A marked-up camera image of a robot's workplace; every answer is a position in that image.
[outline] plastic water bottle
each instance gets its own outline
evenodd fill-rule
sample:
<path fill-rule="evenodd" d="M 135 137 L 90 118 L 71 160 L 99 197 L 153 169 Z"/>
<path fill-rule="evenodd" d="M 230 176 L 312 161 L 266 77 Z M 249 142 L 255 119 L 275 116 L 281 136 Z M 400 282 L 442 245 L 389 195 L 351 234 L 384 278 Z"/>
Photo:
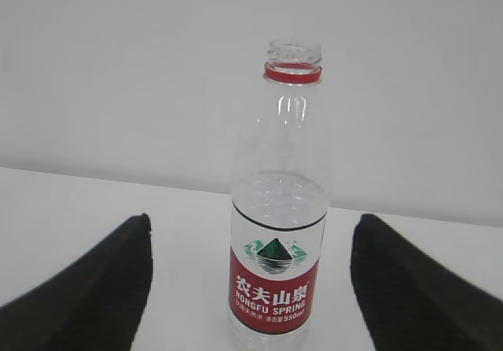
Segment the plastic water bottle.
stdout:
<path fill-rule="evenodd" d="M 305 339 L 331 164 L 317 94 L 321 47 L 276 40 L 268 54 L 236 156 L 229 322 L 238 349 L 283 351 Z"/>

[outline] mountain logo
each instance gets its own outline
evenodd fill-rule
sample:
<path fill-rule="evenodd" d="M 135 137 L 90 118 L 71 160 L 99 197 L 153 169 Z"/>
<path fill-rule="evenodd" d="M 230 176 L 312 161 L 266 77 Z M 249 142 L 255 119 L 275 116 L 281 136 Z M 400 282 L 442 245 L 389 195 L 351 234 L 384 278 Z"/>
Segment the mountain logo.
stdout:
<path fill-rule="evenodd" d="M 281 243 L 276 238 L 267 245 L 260 239 L 244 246 L 246 255 L 269 274 L 281 274 L 292 265 L 299 265 L 306 259 L 307 253 L 296 241 Z"/>

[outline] white tabletop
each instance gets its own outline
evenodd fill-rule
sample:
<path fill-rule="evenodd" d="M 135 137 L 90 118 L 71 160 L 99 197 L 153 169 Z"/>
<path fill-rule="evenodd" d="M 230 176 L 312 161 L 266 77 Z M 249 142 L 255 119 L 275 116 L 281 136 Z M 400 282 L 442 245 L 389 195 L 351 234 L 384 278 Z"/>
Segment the white tabletop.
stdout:
<path fill-rule="evenodd" d="M 142 212 L 152 221 L 154 278 L 133 349 L 231 350 L 230 198 L 222 194 L 0 168 L 0 305 Z M 306 349 L 373 350 L 349 274 L 361 214 L 329 211 Z M 380 216 L 446 267 L 503 298 L 503 229 Z"/>

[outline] bottle neck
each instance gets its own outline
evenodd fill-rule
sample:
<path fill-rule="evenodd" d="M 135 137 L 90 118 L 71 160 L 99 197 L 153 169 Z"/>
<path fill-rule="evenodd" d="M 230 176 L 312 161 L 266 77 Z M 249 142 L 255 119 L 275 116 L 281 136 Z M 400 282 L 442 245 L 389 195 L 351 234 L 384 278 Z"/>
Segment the bottle neck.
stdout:
<path fill-rule="evenodd" d="M 284 84 L 313 85 L 321 81 L 321 67 L 304 62 L 268 62 L 264 77 Z"/>

